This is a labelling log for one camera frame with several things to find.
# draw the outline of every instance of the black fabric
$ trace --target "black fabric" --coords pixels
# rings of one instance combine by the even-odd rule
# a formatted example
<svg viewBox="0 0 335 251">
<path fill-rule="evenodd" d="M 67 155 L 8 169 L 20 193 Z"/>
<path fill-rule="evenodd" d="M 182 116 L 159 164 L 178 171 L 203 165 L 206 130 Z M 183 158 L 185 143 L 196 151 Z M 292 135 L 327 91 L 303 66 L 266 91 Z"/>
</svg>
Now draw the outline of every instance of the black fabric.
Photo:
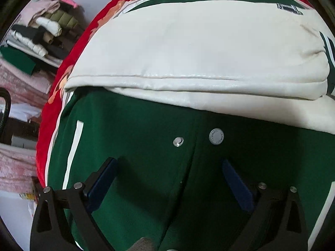
<svg viewBox="0 0 335 251">
<path fill-rule="evenodd" d="M 65 11 L 66 13 L 69 13 L 73 9 L 73 6 L 60 1 L 60 7 L 59 7 L 59 9 Z"/>
<path fill-rule="evenodd" d="M 43 26 L 33 28 L 15 24 L 11 29 L 19 32 L 22 36 L 31 39 L 34 44 L 41 43 L 43 41 L 44 33 L 46 32 L 46 29 Z"/>
<path fill-rule="evenodd" d="M 51 73 L 54 73 L 54 74 L 57 73 L 58 68 L 44 62 L 43 60 L 40 60 L 39 58 L 36 58 L 34 56 L 31 56 L 31 55 L 28 55 L 28 56 L 30 57 L 30 59 L 32 61 L 34 61 L 36 63 L 34 71 L 39 72 L 40 70 L 44 70 L 44 71 L 48 71 L 48 72 L 51 72 Z"/>
<path fill-rule="evenodd" d="M 56 58 L 65 59 L 69 55 L 69 52 L 64 50 L 63 48 L 44 43 L 42 45 L 48 50 L 50 55 Z"/>
</svg>

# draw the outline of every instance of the stack of clothes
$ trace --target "stack of clothes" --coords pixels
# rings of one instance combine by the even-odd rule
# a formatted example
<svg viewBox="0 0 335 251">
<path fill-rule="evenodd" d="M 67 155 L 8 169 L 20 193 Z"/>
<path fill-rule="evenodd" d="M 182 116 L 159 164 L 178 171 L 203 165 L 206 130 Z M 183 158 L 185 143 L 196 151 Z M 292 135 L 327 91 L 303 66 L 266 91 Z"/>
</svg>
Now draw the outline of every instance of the stack of clothes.
<svg viewBox="0 0 335 251">
<path fill-rule="evenodd" d="M 222 176 L 227 158 L 256 182 L 294 186 L 317 248 L 334 224 L 334 43 L 307 0 L 112 0 L 56 76 L 39 179 L 70 188 L 114 157 L 93 217 L 115 250 L 142 237 L 228 250 L 250 215 Z"/>
<path fill-rule="evenodd" d="M 28 74 L 36 64 L 56 73 L 82 33 L 66 12 L 77 7 L 73 0 L 31 0 L 7 35 L 9 46 L 1 47 L 4 59 Z"/>
</svg>

